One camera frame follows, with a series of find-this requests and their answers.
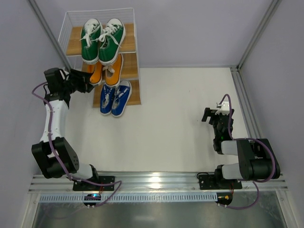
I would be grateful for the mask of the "orange sneaker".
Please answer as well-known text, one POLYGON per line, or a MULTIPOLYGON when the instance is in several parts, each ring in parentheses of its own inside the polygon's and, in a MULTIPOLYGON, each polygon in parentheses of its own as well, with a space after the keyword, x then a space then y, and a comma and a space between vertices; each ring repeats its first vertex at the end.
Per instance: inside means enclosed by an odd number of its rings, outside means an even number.
POLYGON ((117 87, 120 83, 122 68, 124 64, 122 54, 118 54, 116 61, 109 66, 104 66, 104 78, 108 87, 117 87))
POLYGON ((102 82, 102 64, 97 62, 95 65, 88 65, 87 71, 88 73, 92 73, 90 77, 90 84, 93 86, 97 86, 102 82))

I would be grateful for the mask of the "blue sneaker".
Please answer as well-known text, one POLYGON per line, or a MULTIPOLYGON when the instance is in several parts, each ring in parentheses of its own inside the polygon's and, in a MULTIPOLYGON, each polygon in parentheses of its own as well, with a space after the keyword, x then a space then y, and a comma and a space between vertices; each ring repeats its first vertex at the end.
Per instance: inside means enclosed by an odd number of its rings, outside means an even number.
POLYGON ((126 105, 132 95, 132 85, 130 81, 123 80, 115 90, 114 101, 112 105, 112 115, 120 117, 126 108, 126 105))
POLYGON ((100 113, 102 115, 108 115, 111 113, 114 96, 115 88, 104 84, 100 94, 100 113))

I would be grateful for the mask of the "green sneaker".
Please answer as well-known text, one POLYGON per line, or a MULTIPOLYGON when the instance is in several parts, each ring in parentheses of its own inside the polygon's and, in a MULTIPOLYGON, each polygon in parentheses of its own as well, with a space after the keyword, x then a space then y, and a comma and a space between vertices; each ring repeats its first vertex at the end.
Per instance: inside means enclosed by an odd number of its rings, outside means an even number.
POLYGON ((94 65, 98 61, 99 37, 102 29, 102 24, 97 19, 89 19, 81 29, 81 57, 88 65, 94 65))
POLYGON ((109 66, 116 61, 125 34, 125 26, 119 19, 113 18, 108 21, 98 38, 98 58, 102 65, 109 66))

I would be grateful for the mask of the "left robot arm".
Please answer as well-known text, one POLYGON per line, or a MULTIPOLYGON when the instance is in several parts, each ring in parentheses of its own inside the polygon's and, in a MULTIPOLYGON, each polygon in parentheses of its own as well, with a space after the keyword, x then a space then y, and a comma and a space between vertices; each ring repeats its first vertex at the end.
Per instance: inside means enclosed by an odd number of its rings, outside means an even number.
POLYGON ((44 71, 46 81, 41 84, 44 96, 35 90, 32 94, 43 101, 46 108, 46 122, 40 141, 31 147, 31 152, 47 179, 66 176, 71 181, 96 185, 99 177, 95 167, 83 164, 65 138, 66 117, 69 111, 71 95, 74 92, 89 93, 94 85, 90 82, 92 73, 69 72, 60 68, 44 71))

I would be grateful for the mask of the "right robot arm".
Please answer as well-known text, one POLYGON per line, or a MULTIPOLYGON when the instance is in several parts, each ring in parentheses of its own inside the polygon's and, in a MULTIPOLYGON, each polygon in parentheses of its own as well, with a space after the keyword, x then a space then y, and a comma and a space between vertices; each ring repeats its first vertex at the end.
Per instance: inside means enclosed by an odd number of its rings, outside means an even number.
POLYGON ((278 179, 280 166, 268 139, 232 140, 228 133, 229 114, 221 110, 205 108, 202 122, 210 118, 214 130, 213 148, 220 155, 237 156, 238 163, 218 165, 212 174, 199 173, 200 189, 241 189, 240 180, 267 181, 278 179))

